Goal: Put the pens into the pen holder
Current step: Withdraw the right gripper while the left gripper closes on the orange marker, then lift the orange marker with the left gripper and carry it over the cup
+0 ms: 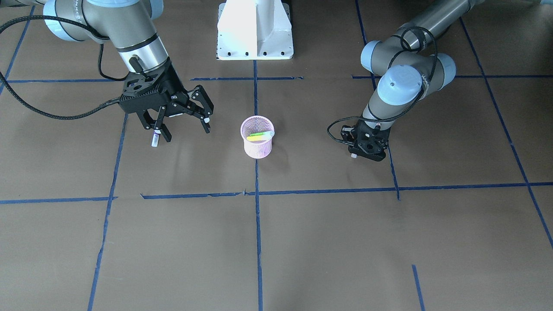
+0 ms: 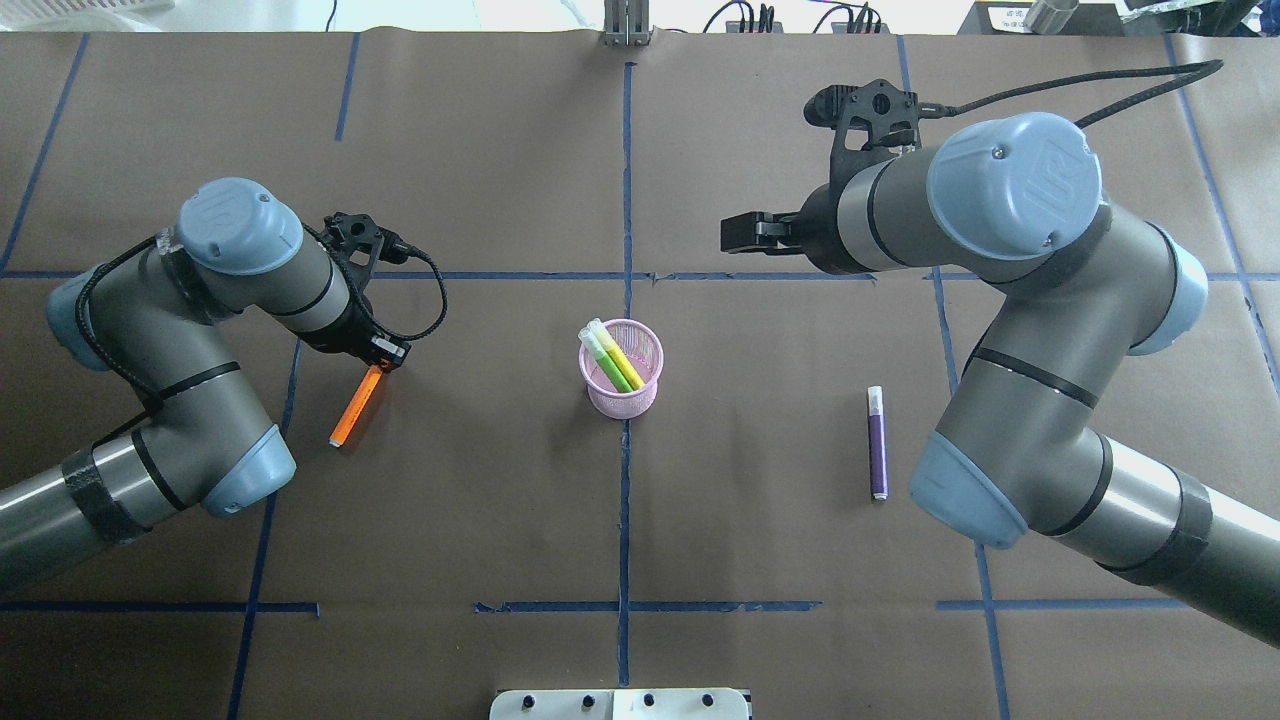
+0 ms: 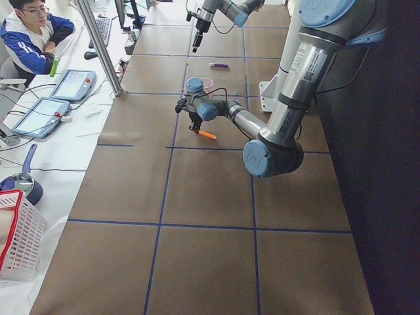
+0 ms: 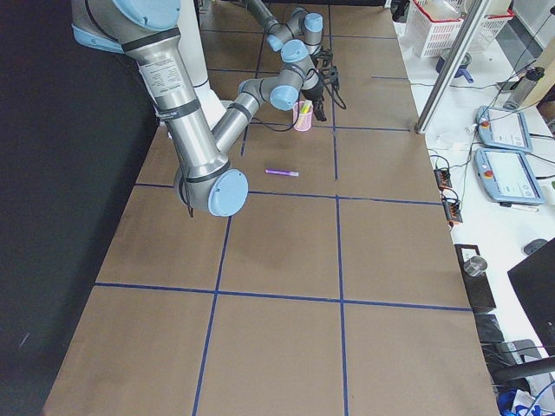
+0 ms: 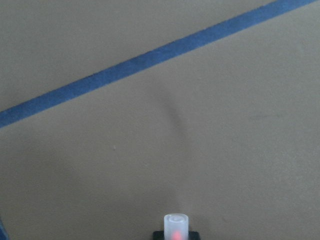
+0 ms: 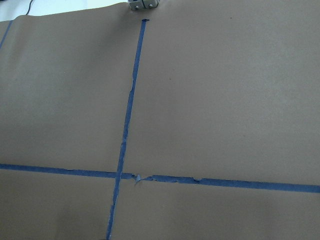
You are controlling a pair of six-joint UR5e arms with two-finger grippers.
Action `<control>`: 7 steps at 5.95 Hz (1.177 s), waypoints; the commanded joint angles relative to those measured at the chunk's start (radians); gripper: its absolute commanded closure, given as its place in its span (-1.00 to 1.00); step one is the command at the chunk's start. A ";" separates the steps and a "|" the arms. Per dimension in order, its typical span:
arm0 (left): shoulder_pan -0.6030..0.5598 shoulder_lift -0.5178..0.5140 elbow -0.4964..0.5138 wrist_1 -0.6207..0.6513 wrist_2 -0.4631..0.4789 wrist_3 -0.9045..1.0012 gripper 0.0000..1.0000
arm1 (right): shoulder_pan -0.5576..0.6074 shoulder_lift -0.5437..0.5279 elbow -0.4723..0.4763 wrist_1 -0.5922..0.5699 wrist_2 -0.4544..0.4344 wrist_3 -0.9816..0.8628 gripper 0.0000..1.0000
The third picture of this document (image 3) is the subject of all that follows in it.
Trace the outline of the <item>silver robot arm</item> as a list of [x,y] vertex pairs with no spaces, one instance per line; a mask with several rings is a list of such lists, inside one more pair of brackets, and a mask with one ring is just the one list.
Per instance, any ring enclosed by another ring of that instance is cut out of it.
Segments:
[[197,31],[192,44],[192,52],[197,52],[203,35],[209,31],[217,11],[227,17],[233,23],[233,26],[241,28],[247,22],[249,15],[259,10],[264,3],[264,0],[248,0],[239,4],[235,4],[231,0],[205,0],[203,5],[197,8],[195,12],[186,10],[186,20],[188,22],[192,18],[196,19],[195,27]]
[[303,161],[295,133],[338,51],[381,41],[388,26],[388,1],[297,1],[278,73],[264,83],[261,100],[272,107],[263,122],[236,100],[210,98],[197,77],[186,81],[176,112],[187,112],[191,130],[227,117],[249,137],[243,149],[248,172],[259,178],[290,173]]

